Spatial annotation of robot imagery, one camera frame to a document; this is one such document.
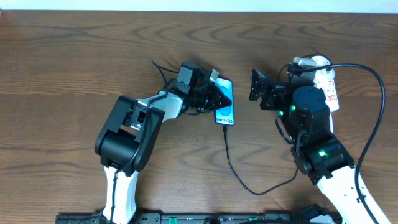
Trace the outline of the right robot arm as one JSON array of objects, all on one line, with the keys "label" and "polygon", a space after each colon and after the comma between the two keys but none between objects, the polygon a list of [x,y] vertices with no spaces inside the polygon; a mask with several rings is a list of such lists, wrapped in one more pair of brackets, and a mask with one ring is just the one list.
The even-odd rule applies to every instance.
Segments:
[{"label": "right robot arm", "polygon": [[389,223],[373,199],[356,165],[330,128],[330,107],[313,75],[294,75],[288,83],[252,71],[249,99],[262,110],[280,113],[302,174],[335,206],[345,223]]}]

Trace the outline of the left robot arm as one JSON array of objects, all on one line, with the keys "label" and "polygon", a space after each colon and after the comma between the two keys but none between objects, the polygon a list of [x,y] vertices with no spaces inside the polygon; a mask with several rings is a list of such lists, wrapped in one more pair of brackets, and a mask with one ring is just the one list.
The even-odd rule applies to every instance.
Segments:
[{"label": "left robot arm", "polygon": [[217,70],[182,62],[176,78],[148,98],[120,96],[95,142],[107,180],[100,223],[129,223],[135,216],[139,173],[149,161],[161,125],[186,114],[213,113],[218,124],[232,125],[233,84]]}]

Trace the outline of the blue Galaxy smartphone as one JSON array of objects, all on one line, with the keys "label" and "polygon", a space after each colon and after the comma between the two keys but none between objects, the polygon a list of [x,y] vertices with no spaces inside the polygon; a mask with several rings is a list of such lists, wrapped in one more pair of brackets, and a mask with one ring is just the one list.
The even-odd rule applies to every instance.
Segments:
[{"label": "blue Galaxy smartphone", "polygon": [[220,125],[234,125],[234,101],[233,82],[231,80],[218,78],[216,87],[219,90],[217,107],[215,109],[215,123]]}]

